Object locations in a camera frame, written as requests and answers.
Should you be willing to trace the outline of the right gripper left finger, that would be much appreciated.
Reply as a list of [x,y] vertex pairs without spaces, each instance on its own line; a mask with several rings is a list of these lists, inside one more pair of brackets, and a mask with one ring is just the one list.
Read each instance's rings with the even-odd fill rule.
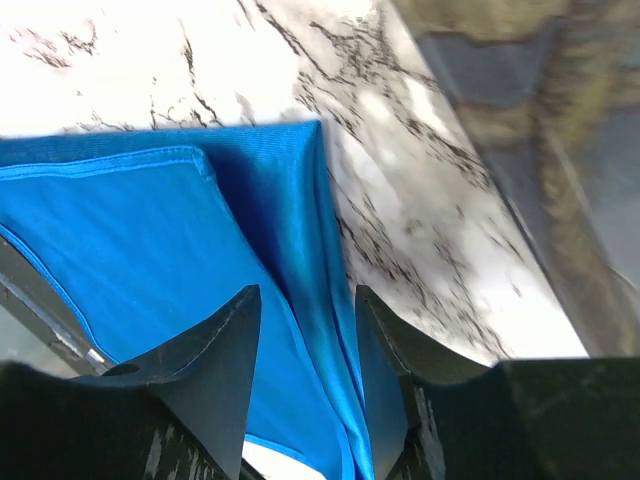
[[158,398],[211,457],[237,479],[261,325],[257,285],[240,290],[213,315],[99,377],[99,388],[140,388]]

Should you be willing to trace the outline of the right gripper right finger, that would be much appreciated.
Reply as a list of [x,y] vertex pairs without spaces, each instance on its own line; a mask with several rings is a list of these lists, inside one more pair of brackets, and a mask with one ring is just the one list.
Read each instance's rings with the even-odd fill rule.
[[456,384],[488,367],[400,318],[369,286],[356,287],[355,315],[375,477],[410,479],[426,467],[416,383]]

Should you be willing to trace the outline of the blue cloth napkin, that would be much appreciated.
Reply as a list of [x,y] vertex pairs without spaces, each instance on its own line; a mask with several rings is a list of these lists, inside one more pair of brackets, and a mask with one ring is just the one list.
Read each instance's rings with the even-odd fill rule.
[[321,122],[5,140],[1,233],[116,363],[258,285],[249,441],[373,477]]

